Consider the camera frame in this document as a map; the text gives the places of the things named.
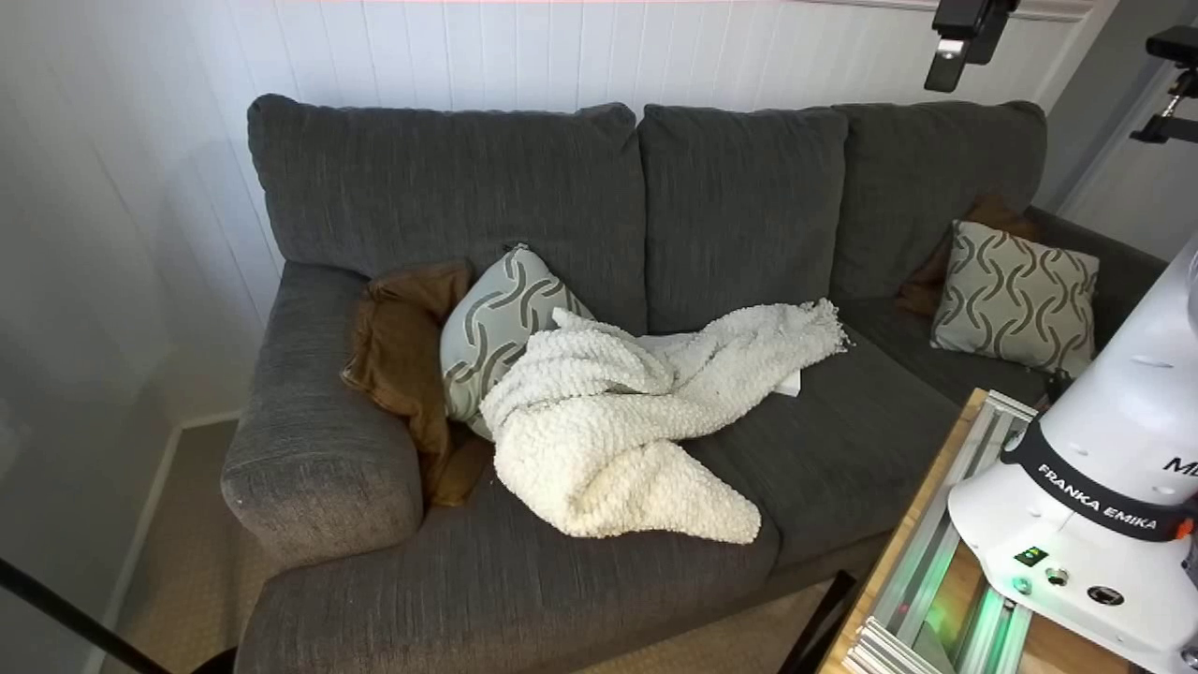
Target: floor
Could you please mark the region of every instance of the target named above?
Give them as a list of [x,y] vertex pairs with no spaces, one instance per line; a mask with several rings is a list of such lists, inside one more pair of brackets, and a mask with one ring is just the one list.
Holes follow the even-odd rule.
[[[164,669],[194,669],[234,645],[273,563],[227,517],[216,475],[232,424],[181,440],[142,563],[118,615],[118,636]],[[775,674],[818,590],[730,615],[674,642],[607,658],[584,674]]]

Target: couch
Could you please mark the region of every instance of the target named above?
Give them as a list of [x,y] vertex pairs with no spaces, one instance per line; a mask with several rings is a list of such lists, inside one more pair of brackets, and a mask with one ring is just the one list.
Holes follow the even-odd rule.
[[[867,570],[974,387],[1031,406],[1044,372],[928,350],[896,293],[994,196],[1099,258],[1097,341],[1160,261],[1031,209],[1044,112],[828,104],[716,112],[318,109],[258,99],[249,153],[284,255],[227,511],[279,563],[234,669],[570,669]],[[494,475],[425,511],[413,440],[335,372],[372,278],[535,246],[604,319],[686,335],[743,304],[831,295],[852,350],[798,401],[686,441],[761,505],[747,548],[671,532],[570,540]]]

